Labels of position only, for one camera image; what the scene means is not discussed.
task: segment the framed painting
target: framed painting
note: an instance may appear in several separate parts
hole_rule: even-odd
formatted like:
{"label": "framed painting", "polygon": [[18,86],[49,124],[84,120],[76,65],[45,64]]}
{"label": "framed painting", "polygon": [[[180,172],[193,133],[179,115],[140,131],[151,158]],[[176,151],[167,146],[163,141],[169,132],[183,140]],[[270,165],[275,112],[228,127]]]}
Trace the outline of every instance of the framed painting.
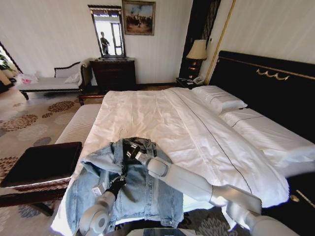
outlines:
{"label": "framed painting", "polygon": [[123,1],[125,34],[154,35],[154,1]]}

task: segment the patterned carpet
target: patterned carpet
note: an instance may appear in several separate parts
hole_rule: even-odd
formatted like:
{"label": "patterned carpet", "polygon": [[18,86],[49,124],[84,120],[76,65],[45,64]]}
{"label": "patterned carpet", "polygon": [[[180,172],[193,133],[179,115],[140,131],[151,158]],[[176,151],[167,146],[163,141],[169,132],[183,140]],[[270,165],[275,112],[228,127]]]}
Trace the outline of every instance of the patterned carpet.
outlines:
{"label": "patterned carpet", "polygon": [[[54,144],[80,107],[75,92],[29,96],[26,101],[15,88],[0,94],[0,180],[27,148]],[[86,104],[101,102],[89,99]],[[1,195],[12,192],[16,191],[0,188]],[[59,202],[48,205],[58,209]],[[50,230],[52,220],[29,206],[0,208],[0,235],[58,235]]]}
{"label": "patterned carpet", "polygon": [[[25,98],[15,88],[0,94],[0,181],[23,152],[39,145],[53,144],[69,123],[80,104],[77,93],[29,93]],[[89,99],[85,103],[101,103]],[[16,192],[0,188],[0,195]],[[59,201],[47,203],[55,212]],[[50,229],[54,216],[47,217],[29,206],[0,208],[0,235],[59,235]],[[161,227],[158,222],[138,221],[116,226],[114,235],[126,235],[132,229]],[[220,208],[185,213],[180,228],[194,229],[205,236],[247,236],[240,227],[228,232]]]}

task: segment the white duvet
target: white duvet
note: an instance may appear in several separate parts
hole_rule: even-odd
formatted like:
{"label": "white duvet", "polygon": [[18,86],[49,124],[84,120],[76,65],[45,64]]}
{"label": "white duvet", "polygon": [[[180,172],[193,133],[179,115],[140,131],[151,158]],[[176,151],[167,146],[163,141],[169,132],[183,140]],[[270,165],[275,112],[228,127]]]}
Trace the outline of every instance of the white duvet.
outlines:
{"label": "white duvet", "polygon": [[[231,184],[253,193],[263,207],[288,199],[286,179],[263,153],[209,111],[191,90],[108,92],[80,157],[135,136],[156,142],[173,163],[211,184]],[[82,168],[78,163],[69,185]],[[62,200],[52,228],[70,235],[64,204]],[[184,211],[196,208],[209,208],[209,204],[184,196]]]}

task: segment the wooden dresser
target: wooden dresser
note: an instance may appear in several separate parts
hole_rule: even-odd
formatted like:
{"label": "wooden dresser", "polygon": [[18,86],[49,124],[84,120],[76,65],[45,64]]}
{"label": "wooden dresser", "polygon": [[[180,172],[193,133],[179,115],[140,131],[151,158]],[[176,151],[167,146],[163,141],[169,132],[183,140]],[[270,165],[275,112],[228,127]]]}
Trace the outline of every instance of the wooden dresser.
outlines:
{"label": "wooden dresser", "polygon": [[90,61],[100,92],[134,90],[134,58],[98,58]]}

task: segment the denim jacket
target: denim jacket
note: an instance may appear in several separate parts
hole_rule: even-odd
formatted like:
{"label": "denim jacket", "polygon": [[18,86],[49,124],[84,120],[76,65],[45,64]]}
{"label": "denim jacket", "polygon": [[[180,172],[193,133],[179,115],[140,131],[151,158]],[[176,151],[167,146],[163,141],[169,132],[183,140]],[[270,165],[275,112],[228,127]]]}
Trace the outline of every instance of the denim jacket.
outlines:
{"label": "denim jacket", "polygon": [[102,182],[109,187],[110,181],[122,173],[124,163],[127,165],[126,185],[118,193],[109,230],[114,229],[116,220],[125,218],[142,217],[174,228],[182,221],[183,194],[150,176],[137,160],[128,158],[124,146],[131,144],[140,146],[143,153],[171,162],[155,143],[142,138],[120,139],[82,158],[85,168],[66,195],[67,220],[72,231],[77,228],[84,211],[96,201],[91,189]]}

